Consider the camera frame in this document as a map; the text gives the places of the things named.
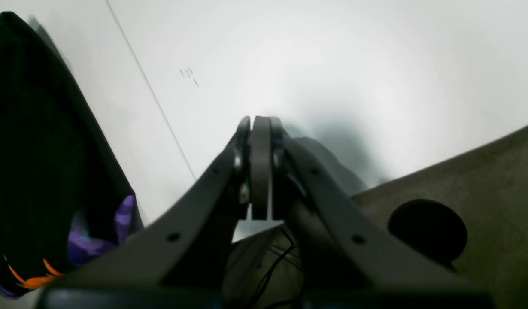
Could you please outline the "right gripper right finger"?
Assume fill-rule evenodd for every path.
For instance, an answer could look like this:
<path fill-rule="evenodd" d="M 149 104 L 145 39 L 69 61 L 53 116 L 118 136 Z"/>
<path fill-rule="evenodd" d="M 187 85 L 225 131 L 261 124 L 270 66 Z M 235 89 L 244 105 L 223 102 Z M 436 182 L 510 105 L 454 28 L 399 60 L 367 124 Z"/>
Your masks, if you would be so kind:
<path fill-rule="evenodd" d="M 283 129 L 277 117 L 264 117 L 270 129 L 275 176 L 291 181 L 313 206 L 334 247 L 378 290 L 459 291 L 468 284 L 431 259 L 395 240 L 362 213 L 323 165 Z"/>

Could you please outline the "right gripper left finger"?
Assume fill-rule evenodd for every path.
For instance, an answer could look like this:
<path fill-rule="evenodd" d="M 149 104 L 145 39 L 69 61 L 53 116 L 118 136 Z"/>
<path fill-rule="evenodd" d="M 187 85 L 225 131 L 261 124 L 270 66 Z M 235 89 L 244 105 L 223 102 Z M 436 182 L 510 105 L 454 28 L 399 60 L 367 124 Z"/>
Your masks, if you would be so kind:
<path fill-rule="evenodd" d="M 59 279 L 52 293 L 217 290 L 235 226 L 262 219 L 262 117 L 245 117 L 224 151 L 160 219 L 109 254 Z"/>

